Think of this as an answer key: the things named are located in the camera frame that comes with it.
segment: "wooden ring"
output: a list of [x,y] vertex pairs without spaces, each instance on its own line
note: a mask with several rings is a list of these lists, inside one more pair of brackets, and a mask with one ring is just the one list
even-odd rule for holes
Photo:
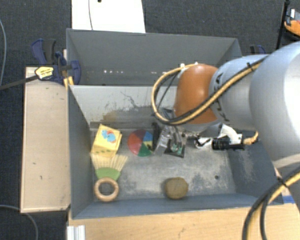
[[[109,183],[113,188],[114,191],[110,195],[104,195],[100,192],[99,187],[103,183]],[[94,184],[94,193],[96,197],[101,200],[102,202],[111,202],[113,201],[119,194],[119,185],[118,183],[110,177],[104,177],[99,179],[95,184]]]

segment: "metal bracket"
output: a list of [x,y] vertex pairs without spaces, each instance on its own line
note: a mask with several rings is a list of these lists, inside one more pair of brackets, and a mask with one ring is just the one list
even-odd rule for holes
[[86,226],[67,226],[66,236],[67,240],[86,240]]

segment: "orange object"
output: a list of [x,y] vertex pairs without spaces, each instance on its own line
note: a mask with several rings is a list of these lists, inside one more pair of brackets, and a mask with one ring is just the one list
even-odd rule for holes
[[288,20],[284,22],[284,27],[294,35],[300,37],[300,20]]
[[[174,113],[177,117],[197,107],[209,96],[209,85],[217,68],[198,64],[188,68],[180,77],[175,96]],[[217,120],[209,108],[189,124],[206,124]]]

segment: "white paper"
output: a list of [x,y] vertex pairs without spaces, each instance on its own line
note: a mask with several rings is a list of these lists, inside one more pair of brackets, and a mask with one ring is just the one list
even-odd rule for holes
[[[93,30],[145,33],[141,0],[90,0]],[[72,28],[91,30],[88,0],[72,0]]]

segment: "blue clamp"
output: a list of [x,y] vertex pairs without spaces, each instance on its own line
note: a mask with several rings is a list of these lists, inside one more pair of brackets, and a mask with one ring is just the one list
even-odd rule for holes
[[56,41],[54,39],[43,40],[42,38],[31,44],[33,57],[39,62],[40,66],[53,68],[52,76],[43,77],[40,80],[52,81],[63,85],[64,79],[72,76],[73,83],[78,85],[81,78],[81,67],[78,60],[67,60],[60,51],[54,52]]

